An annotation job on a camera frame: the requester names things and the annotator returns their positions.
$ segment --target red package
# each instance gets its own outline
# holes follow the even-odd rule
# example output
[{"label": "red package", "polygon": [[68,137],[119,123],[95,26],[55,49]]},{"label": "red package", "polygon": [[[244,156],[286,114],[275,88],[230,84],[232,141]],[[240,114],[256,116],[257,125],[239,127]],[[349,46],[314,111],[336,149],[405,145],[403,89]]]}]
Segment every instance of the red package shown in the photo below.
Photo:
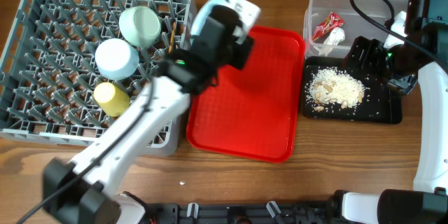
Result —
[{"label": "red package", "polygon": [[316,41],[316,39],[321,38],[336,27],[341,27],[343,24],[344,20],[340,16],[336,13],[330,13],[329,16],[316,27],[312,40]]}]

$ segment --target gray dish rack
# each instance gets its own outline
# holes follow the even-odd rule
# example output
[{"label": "gray dish rack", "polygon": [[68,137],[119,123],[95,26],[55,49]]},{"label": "gray dish rack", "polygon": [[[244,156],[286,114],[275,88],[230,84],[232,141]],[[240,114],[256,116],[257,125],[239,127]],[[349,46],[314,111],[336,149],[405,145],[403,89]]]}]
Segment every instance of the gray dish rack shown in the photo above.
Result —
[{"label": "gray dish rack", "polygon": [[[98,72],[95,49],[106,39],[123,39],[118,20],[133,6],[155,11],[162,33],[152,48],[137,48],[140,64],[132,76],[111,81]],[[95,103],[95,86],[113,82],[135,99],[168,52],[174,21],[174,45],[191,46],[189,31],[196,13],[195,0],[20,0],[0,59],[0,137],[90,145],[114,121]],[[171,155],[179,127],[180,117],[166,125],[144,152]]]}]

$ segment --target table top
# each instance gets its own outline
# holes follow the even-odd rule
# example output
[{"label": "table top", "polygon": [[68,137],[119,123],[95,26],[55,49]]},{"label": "table top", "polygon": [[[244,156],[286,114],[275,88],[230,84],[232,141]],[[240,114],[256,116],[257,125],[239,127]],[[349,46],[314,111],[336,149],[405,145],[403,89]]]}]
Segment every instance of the table top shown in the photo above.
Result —
[{"label": "table top", "polygon": [[[196,0],[197,6],[206,1]],[[309,0],[249,1],[261,7],[259,25],[302,33]],[[18,3],[0,0],[2,31],[10,30]],[[7,35],[0,34],[0,43],[5,43]],[[139,157],[120,190],[147,202],[179,204],[324,200],[337,189],[411,190],[420,154],[419,88],[403,98],[402,107],[399,125],[312,120],[300,112],[294,153],[282,164],[197,150],[183,130],[175,155]],[[0,223],[15,222],[41,200],[41,174],[52,158],[69,160],[80,150],[0,140]],[[30,223],[54,221],[40,211]]]}]

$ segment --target tray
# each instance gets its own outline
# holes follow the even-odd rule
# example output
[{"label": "tray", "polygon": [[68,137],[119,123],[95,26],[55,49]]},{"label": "tray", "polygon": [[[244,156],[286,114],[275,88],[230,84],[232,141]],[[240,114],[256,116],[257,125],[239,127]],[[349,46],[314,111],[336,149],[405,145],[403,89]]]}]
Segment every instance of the tray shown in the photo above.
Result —
[{"label": "tray", "polygon": [[[357,69],[342,67],[344,59],[331,57],[309,57],[305,61],[302,88],[303,113],[309,118],[327,118],[341,120],[355,120],[375,123],[398,124],[403,119],[401,109],[401,96],[382,85],[373,75],[361,73]],[[313,101],[308,102],[309,83],[312,74],[317,74],[319,69],[334,68],[345,70],[356,80],[359,80],[368,88],[364,93],[363,103],[355,108],[341,109],[341,104],[325,105],[328,110],[315,111]]]},{"label": "tray", "polygon": [[[175,20],[175,45],[190,47],[194,0],[21,0],[0,61],[0,137],[81,146],[100,137],[114,118],[95,104],[92,93],[99,83],[112,81],[100,76],[95,50],[101,41],[123,38],[118,19],[133,6],[152,8],[162,33],[152,48],[137,48],[138,70],[113,82],[131,100],[167,53]],[[179,126],[180,118],[172,120],[144,152],[172,154]]]},{"label": "tray", "polygon": [[219,71],[219,86],[193,101],[187,139],[196,148],[267,162],[293,152],[304,61],[302,37],[254,27],[243,71]]}]

